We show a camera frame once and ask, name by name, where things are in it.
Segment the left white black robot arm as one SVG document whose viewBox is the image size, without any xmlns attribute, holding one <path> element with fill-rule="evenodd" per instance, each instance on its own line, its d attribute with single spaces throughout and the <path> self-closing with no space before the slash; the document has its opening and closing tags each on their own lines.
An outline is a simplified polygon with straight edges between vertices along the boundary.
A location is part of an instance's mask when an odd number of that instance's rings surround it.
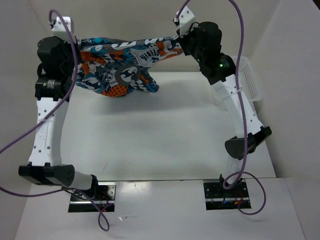
<svg viewBox="0 0 320 240">
<path fill-rule="evenodd" d="M 61 157 L 62 129 L 74 87 L 78 50 L 56 36 L 40 40 L 37 46 L 41 61 L 35 83 L 38 127 L 31 155 L 26 165 L 19 166 L 18 174 L 35 185 L 74 189 L 94 200 L 100 194 L 97 177 L 63 164 Z"/>
</svg>

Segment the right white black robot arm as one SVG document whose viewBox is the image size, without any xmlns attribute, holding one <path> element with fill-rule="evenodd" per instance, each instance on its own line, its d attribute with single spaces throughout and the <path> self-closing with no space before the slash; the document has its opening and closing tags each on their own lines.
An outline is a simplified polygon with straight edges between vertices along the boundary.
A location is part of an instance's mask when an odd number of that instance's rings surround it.
<svg viewBox="0 0 320 240">
<path fill-rule="evenodd" d="M 258 119 L 239 81 L 239 65 L 222 52 L 222 32 L 214 22 L 174 19 L 178 42 L 186 56 L 192 56 L 208 80 L 214 97 L 222 102 L 235 128 L 235 136 L 224 147 L 230 156 L 226 173 L 220 176 L 219 191 L 230 197 L 244 173 L 247 157 L 268 138 L 272 130 Z"/>
</svg>

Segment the colourful patterned shorts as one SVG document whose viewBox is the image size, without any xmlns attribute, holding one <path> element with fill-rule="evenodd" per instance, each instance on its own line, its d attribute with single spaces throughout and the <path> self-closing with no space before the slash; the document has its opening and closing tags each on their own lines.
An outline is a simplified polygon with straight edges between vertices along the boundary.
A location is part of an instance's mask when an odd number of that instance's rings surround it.
<svg viewBox="0 0 320 240">
<path fill-rule="evenodd" d="M 111 98 L 133 91 L 157 92 L 159 85 L 149 69 L 184 52 L 177 36 L 133 41 L 98 37 L 77 43 L 82 62 L 76 85 Z"/>
</svg>

